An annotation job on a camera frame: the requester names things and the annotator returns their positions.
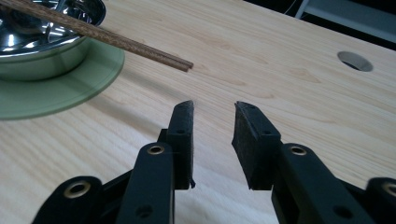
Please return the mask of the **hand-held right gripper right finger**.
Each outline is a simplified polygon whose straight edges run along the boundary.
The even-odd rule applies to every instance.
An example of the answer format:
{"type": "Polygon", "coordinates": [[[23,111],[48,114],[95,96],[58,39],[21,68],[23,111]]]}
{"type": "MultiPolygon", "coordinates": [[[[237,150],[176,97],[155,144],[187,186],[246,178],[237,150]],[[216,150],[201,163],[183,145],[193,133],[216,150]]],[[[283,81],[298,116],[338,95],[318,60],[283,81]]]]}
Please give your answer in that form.
{"type": "Polygon", "coordinates": [[[274,185],[276,155],[281,134],[273,123],[249,103],[235,103],[232,145],[247,185],[252,190],[270,190],[274,185]]]}

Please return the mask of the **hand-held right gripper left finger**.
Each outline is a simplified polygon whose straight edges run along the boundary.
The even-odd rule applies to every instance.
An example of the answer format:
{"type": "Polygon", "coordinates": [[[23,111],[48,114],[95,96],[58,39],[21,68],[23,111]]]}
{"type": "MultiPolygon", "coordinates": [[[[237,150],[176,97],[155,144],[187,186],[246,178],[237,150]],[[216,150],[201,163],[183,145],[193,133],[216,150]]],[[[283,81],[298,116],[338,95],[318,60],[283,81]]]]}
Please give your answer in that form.
{"type": "Polygon", "coordinates": [[[185,101],[174,107],[167,129],[162,129],[159,142],[172,148],[175,189],[194,187],[193,174],[193,101],[185,101]]]}

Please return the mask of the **shiny steel bowl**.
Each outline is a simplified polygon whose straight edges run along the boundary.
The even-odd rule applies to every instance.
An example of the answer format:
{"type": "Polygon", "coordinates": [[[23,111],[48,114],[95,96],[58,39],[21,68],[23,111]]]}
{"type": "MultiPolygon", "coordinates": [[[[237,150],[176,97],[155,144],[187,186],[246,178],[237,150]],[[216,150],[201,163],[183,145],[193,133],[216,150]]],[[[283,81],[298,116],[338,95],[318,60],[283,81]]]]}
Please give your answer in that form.
{"type": "MultiPolygon", "coordinates": [[[[102,0],[29,1],[95,26],[106,16],[102,0]]],[[[90,44],[62,25],[0,5],[0,79],[57,77],[82,63],[90,44]]]]}

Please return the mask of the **green round plate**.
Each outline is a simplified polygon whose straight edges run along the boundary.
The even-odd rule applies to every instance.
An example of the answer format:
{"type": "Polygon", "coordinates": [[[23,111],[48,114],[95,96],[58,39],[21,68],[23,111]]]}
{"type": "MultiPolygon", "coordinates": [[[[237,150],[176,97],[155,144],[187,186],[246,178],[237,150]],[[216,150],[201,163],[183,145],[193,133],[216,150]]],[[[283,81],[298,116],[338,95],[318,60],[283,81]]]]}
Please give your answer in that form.
{"type": "Polygon", "coordinates": [[[31,119],[64,111],[95,97],[119,75],[124,51],[93,40],[72,71],[39,81],[0,80],[0,120],[31,119]]]}

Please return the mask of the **white metal stand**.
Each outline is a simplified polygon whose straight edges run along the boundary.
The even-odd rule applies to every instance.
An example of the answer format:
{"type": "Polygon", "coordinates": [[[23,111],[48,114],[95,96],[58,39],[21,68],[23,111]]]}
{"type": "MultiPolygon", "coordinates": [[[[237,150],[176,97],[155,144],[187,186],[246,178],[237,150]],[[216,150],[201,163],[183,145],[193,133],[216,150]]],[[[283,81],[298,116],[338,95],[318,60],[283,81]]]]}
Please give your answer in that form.
{"type": "Polygon", "coordinates": [[[303,0],[295,18],[310,14],[396,44],[396,15],[350,0],[303,0]]]}

